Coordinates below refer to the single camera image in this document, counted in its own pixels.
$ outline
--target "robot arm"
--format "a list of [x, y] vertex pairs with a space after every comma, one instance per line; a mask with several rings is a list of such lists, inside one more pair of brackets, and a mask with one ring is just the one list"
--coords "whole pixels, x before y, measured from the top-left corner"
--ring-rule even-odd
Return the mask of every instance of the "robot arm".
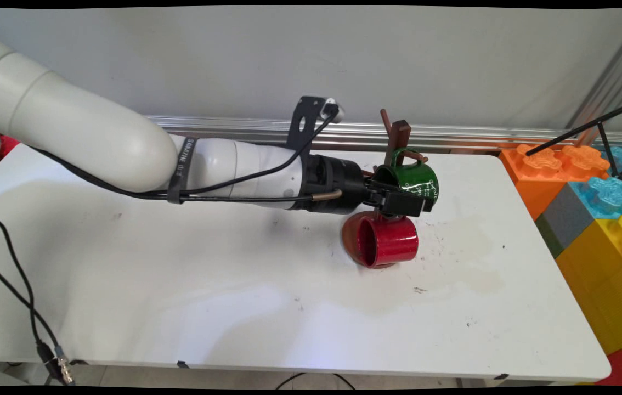
[[[425, 199], [366, 178], [354, 162], [309, 155], [313, 137], [342, 117], [335, 100], [303, 97], [286, 148], [221, 138], [185, 142], [0, 43], [0, 133], [102, 187], [165, 199], [173, 175], [186, 173], [180, 184], [183, 200], [245, 201], [326, 213], [350, 213], [362, 202], [387, 215], [429, 211], [432, 204]], [[318, 129], [317, 120], [323, 121]], [[182, 172], [187, 155], [191, 158]]]

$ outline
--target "red toy block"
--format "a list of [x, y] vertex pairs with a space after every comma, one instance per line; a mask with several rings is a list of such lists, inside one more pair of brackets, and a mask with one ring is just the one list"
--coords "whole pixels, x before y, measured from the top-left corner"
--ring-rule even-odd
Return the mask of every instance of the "red toy block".
[[0, 160], [2, 160], [13, 148], [20, 143], [19, 140], [15, 140], [9, 136], [0, 136]]
[[611, 363], [611, 375], [604, 380], [595, 382], [595, 385], [611, 385], [622, 387], [622, 350], [608, 356]]

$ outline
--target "red mug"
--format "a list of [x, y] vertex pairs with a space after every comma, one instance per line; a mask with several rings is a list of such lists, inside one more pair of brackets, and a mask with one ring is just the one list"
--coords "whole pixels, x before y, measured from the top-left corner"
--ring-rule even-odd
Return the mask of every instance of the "red mug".
[[368, 268], [409, 261], [419, 252], [419, 235], [406, 217], [364, 217], [357, 230], [359, 258]]

